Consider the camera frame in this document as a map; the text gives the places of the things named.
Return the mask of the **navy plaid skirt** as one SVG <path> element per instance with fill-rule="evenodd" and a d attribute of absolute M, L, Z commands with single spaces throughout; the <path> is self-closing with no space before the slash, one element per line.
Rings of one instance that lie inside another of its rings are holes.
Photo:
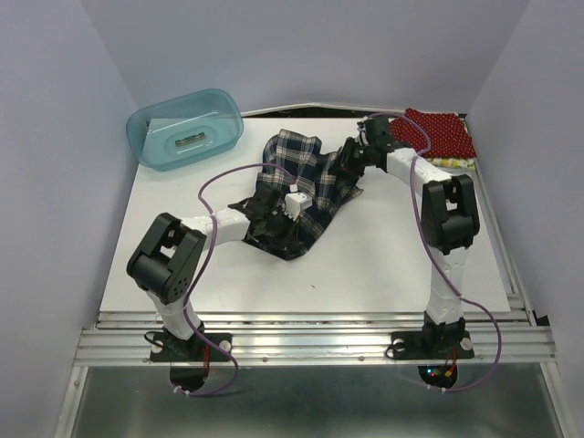
<path fill-rule="evenodd" d="M 274 240 L 265 235 L 249 237 L 245 239 L 247 244 L 286 261 L 301 257 L 325 233 L 341 207 L 361 195 L 356 183 L 330 173 L 339 153 L 323 153 L 321 146 L 318 137 L 284 129 L 268 140 L 262 161 L 275 166 L 263 168 L 256 176 L 256 184 L 286 189 L 289 179 L 285 173 L 289 172 L 297 188 L 312 199 L 312 205 L 300 215 L 288 249 L 276 248 Z"/>

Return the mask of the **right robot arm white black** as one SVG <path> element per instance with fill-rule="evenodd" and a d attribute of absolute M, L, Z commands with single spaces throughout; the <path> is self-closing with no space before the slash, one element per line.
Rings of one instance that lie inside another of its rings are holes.
<path fill-rule="evenodd" d="M 473 180 L 438 169 L 411 145 L 396 141 L 383 114 L 358 123 L 358 135 L 346 139 L 331 173 L 356 183 L 368 167 L 381 169 L 410 187 L 415 221 L 432 263 L 420 345 L 425 353 L 440 356 L 453 345 L 451 333 L 464 331 L 464 264 L 480 231 Z"/>

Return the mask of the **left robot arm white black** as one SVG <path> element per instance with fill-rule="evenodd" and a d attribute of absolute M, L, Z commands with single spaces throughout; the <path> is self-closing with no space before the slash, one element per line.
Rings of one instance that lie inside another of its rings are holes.
<path fill-rule="evenodd" d="M 300 218 L 311 205 L 311 198 L 296 189 L 284 193 L 262 184 L 253 196 L 215 213 L 184 219 L 163 213 L 154 219 L 130 257 L 127 274 L 153 301 L 174 352 L 185 360 L 202 352 L 203 337 L 194 331 L 202 321 L 185 298 L 201 255 L 244 241 L 287 256 L 299 247 Z"/>

